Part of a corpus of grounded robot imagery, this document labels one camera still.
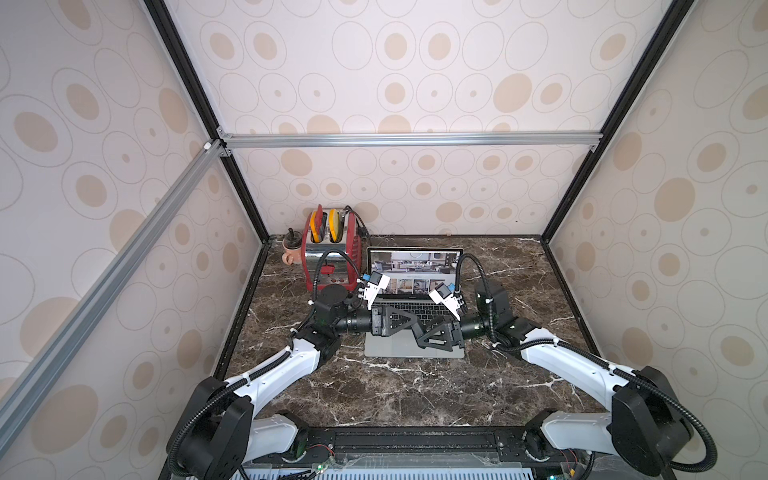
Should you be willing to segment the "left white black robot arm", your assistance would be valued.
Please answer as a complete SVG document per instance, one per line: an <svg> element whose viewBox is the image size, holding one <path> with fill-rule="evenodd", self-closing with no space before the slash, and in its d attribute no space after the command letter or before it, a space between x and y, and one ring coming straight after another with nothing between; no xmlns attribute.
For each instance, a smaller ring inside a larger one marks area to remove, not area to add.
<svg viewBox="0 0 768 480"><path fill-rule="evenodd" d="M179 478L229 479L245 463L277 454L290 463L307 451L308 427L290 413L259 419L258 413L338 351L345 333L382 330L373 310L391 279L358 272L353 287L311 281L310 310L288 345L258 366L226 380L208 377L194 389L166 446L166 465Z"/></svg>

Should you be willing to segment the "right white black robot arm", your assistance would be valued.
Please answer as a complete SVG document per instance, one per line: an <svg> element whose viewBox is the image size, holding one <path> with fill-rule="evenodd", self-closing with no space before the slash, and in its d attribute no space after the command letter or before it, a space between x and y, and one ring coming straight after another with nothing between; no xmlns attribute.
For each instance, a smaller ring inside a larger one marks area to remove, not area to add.
<svg viewBox="0 0 768 480"><path fill-rule="evenodd" d="M718 451L713 436L678 400L661 371L609 361L514 314L507 291L485 274L475 286L474 314L467 313L461 293L459 283L439 284L431 291L431 300L448 313L432 328L420 321L412 325L420 347L450 350L486 337L493 349L548 370L605 410L602 414L540 412L521 437L529 458L545 462L558 451L584 451L588 460L576 475L579 479L589 475L600 454L618 456L649 477L714 468Z"/></svg>

